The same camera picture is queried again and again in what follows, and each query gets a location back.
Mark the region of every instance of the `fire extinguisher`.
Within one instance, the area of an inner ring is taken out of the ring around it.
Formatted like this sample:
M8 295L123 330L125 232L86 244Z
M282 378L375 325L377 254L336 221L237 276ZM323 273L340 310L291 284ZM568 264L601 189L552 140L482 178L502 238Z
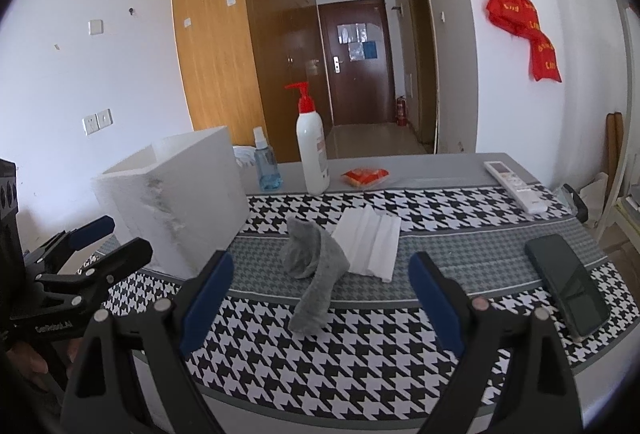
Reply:
M404 97L398 97L396 100L396 121L398 125L406 125L406 100Z

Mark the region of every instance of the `black and white houndstooth pattern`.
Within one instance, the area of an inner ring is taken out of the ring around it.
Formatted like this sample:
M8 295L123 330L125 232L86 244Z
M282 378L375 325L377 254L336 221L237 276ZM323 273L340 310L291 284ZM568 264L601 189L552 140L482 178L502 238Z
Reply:
M315 221L333 231L346 208L367 204L400 216L403 232L477 229L569 215L548 189L534 188L549 205L547 212L535 216L518 207L500 186L255 195L249 196L250 213L242 232L286 234L288 216Z
M542 288L491 299L498 309L524 315L542 303L554 316L572 367L602 351L640 316L612 263L591 271L611 318L581 344L572 341ZM142 311L178 286L135 273L110 290L115 315ZM220 393L270 409L332 419L425 418L447 385L457 360L435 341L418 307L330 309L318 337L291 334L293 306L226 297L205 345L187 365L193 378ZM500 393L509 353L500 352L482 402Z

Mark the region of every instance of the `air conditioner remote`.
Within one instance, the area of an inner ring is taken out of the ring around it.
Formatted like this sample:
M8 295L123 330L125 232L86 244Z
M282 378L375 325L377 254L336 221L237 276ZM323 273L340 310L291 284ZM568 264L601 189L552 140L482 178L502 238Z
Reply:
M529 214L546 212L548 205L540 199L538 192L527 185L519 176L501 161L486 161L486 170L498 180L507 192L513 196L518 205Z

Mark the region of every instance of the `black phone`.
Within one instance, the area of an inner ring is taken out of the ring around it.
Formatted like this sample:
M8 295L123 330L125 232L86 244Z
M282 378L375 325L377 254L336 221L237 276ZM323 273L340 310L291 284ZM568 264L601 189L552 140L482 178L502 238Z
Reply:
M562 236L537 237L527 241L524 250L574 340L581 342L609 320L610 310L602 294Z

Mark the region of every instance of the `white pump bottle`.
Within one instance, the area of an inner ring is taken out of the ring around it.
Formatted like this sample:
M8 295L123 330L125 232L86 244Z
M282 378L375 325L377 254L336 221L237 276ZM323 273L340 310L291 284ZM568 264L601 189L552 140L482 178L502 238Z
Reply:
M312 195L322 194L329 186L329 168L324 144L322 119L316 111L313 99L308 94L308 82L298 82L286 86L287 89L299 89L298 122L296 134L298 148L305 174L306 191Z

